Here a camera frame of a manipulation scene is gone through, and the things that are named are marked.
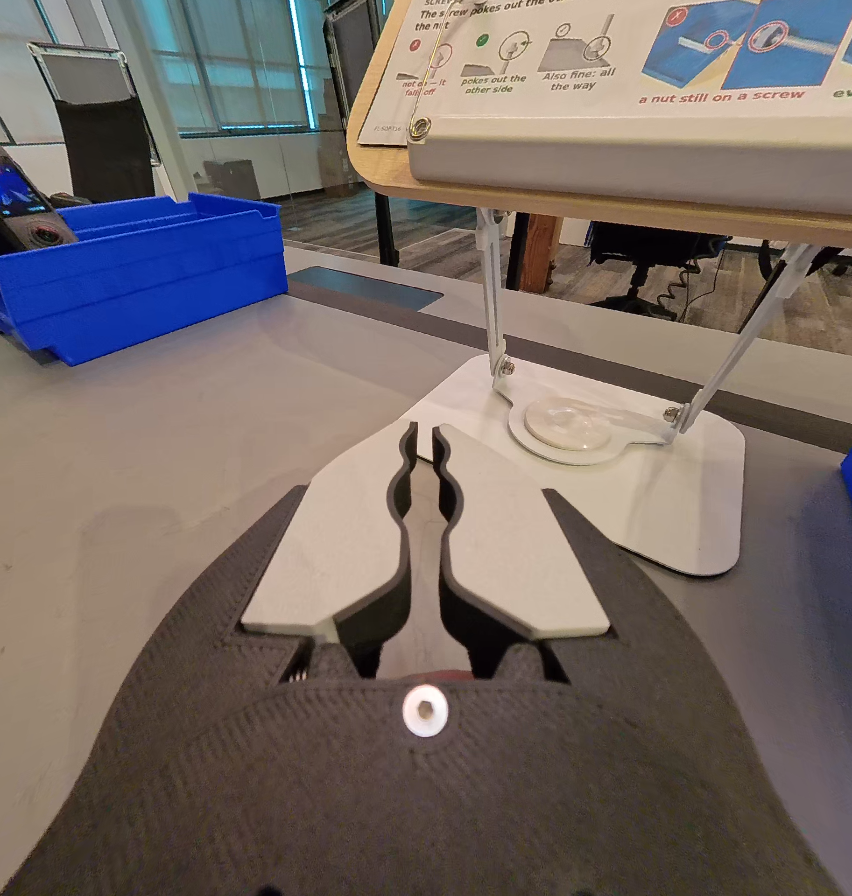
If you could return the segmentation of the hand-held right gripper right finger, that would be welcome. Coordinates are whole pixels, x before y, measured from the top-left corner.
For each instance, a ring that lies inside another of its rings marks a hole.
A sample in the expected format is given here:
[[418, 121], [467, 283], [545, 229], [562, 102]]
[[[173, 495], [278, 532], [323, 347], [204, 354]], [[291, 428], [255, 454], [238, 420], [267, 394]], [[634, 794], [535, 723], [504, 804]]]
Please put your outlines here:
[[604, 636], [601, 606], [543, 490], [507, 457], [450, 424], [433, 428], [445, 520], [439, 607], [475, 678], [508, 649]]

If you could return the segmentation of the black handheld device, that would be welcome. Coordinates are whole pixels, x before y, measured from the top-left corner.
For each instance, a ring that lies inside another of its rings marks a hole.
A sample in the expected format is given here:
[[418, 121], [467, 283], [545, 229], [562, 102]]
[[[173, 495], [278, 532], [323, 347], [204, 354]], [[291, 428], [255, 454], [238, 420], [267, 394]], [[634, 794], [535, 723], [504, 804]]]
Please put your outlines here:
[[0, 256], [77, 241], [49, 200], [0, 145]]

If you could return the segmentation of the framed standing board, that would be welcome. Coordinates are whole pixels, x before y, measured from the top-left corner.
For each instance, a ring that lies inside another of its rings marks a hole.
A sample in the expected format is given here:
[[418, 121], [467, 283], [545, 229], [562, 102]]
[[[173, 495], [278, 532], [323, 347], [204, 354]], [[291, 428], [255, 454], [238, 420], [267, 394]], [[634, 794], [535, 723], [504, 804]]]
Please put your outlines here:
[[92, 203], [156, 195], [157, 147], [120, 49], [31, 41], [53, 101], [72, 193]]

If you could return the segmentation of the black office chair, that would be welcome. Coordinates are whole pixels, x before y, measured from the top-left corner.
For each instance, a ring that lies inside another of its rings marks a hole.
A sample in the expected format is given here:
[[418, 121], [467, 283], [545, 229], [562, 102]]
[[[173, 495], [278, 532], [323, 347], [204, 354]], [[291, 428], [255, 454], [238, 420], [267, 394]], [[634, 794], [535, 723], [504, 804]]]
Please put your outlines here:
[[[591, 222], [585, 245], [591, 264], [622, 261], [633, 265], [627, 292], [591, 303], [594, 308], [653, 319], [683, 322], [690, 306], [689, 276], [699, 274], [699, 263], [718, 258], [731, 237], [693, 231], [666, 230], [609, 222]], [[639, 296], [654, 267], [678, 270], [678, 279], [655, 301]]]

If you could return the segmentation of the wooden post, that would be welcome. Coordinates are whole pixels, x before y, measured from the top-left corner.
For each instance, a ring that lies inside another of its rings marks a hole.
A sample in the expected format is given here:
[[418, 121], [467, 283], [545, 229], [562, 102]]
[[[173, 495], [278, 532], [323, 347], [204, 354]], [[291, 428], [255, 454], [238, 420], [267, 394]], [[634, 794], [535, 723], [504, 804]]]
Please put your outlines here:
[[519, 290], [543, 294], [553, 283], [565, 218], [530, 214], [522, 250]]

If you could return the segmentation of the white document stand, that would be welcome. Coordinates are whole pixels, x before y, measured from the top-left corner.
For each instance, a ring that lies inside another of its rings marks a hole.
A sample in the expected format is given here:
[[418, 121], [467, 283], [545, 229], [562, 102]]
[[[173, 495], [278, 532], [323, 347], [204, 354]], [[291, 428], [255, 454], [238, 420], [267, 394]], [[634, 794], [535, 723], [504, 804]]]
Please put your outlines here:
[[[470, 361], [408, 412], [450, 424], [557, 490], [608, 539], [683, 574], [740, 550], [745, 439], [705, 410], [826, 247], [852, 247], [852, 118], [429, 118], [400, 147], [359, 135], [410, 2], [394, 2], [354, 102], [348, 149], [376, 192], [476, 208], [488, 369]], [[689, 401], [514, 360], [500, 316], [511, 211], [786, 241], [746, 329]]]

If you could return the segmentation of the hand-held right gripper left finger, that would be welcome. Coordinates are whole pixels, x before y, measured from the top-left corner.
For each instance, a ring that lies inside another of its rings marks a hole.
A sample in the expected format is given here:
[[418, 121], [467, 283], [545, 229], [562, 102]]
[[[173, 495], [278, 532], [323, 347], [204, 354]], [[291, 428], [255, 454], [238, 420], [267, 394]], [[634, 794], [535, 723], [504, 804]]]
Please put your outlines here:
[[418, 426], [398, 420], [339, 455], [303, 489], [241, 627], [339, 644], [363, 678], [411, 606], [410, 475]]

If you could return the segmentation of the printed instruction sheet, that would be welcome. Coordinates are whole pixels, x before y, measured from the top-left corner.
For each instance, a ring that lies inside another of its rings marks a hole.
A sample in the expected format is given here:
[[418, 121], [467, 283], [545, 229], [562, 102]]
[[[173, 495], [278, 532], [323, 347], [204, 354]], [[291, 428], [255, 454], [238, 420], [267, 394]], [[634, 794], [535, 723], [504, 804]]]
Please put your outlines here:
[[358, 141], [442, 117], [852, 118], [852, 1], [410, 2]]

